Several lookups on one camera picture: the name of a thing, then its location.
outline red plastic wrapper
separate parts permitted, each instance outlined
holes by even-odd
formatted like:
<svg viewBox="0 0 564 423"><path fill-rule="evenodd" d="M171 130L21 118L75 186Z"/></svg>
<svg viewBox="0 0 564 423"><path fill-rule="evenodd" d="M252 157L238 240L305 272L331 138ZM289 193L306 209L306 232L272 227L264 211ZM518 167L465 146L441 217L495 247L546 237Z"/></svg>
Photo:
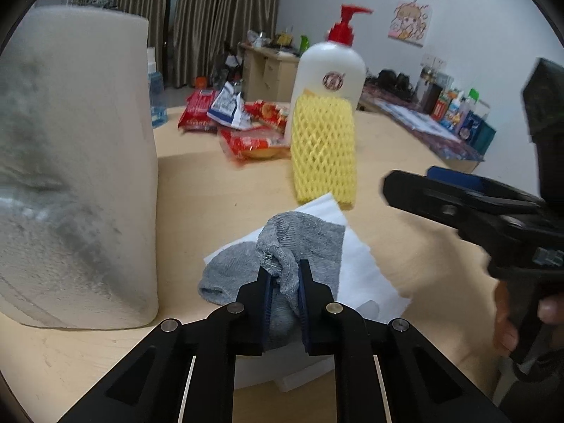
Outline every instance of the red plastic wrapper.
<svg viewBox="0 0 564 423"><path fill-rule="evenodd" d="M251 130L222 128L218 135L223 152L238 161L271 159L288 153L289 147L284 141L284 135L266 126Z"/></svg>
<svg viewBox="0 0 564 423"><path fill-rule="evenodd" d="M288 108L268 103L262 100L245 104L245 111L255 120L269 126L281 134L286 130L288 121Z"/></svg>
<svg viewBox="0 0 564 423"><path fill-rule="evenodd" d="M207 112L218 95L218 91L196 90L188 97L188 105L180 116L178 128L184 131L216 132L217 123Z"/></svg>

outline pump nozzle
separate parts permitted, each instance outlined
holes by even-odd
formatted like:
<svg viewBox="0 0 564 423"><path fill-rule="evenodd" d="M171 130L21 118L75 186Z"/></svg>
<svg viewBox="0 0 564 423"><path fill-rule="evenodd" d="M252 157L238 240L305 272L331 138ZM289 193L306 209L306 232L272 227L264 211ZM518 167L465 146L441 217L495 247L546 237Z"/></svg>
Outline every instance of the pump nozzle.
<svg viewBox="0 0 564 423"><path fill-rule="evenodd" d="M353 28L349 25L352 17L356 13L372 14L373 12L372 9L363 8L361 6L343 4L341 6L341 21L333 25L327 40L352 46L354 34Z"/></svg>

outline green cap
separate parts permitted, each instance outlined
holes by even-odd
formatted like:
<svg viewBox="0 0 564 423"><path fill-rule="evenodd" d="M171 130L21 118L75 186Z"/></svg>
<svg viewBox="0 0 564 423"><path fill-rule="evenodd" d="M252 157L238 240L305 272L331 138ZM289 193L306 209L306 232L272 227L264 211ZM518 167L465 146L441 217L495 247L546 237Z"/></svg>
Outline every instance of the green cap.
<svg viewBox="0 0 564 423"><path fill-rule="evenodd" d="M470 92L468 92L468 97L477 102L480 94L476 89L470 89Z"/></svg>

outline canvas painting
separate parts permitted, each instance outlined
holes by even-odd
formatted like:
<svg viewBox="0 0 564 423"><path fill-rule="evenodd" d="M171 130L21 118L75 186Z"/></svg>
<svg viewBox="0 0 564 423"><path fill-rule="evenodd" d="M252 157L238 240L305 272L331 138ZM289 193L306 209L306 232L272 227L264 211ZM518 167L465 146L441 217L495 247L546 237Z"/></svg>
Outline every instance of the canvas painting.
<svg viewBox="0 0 564 423"><path fill-rule="evenodd" d="M431 22L431 7L413 1L400 1L394 10L388 36L399 40L423 46L429 23Z"/></svg>

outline person's hand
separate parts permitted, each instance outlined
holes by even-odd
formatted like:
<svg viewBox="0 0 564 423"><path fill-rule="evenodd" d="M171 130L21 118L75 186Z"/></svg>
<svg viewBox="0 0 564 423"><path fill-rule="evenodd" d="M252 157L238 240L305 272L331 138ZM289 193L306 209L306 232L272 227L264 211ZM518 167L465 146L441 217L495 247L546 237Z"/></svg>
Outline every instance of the person's hand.
<svg viewBox="0 0 564 423"><path fill-rule="evenodd" d="M507 283L500 281L493 293L497 313L493 331L496 351L508 356L519 342L519 334L515 326L509 321L509 292ZM564 294L547 297L539 302L539 318L547 324L564 323Z"/></svg>

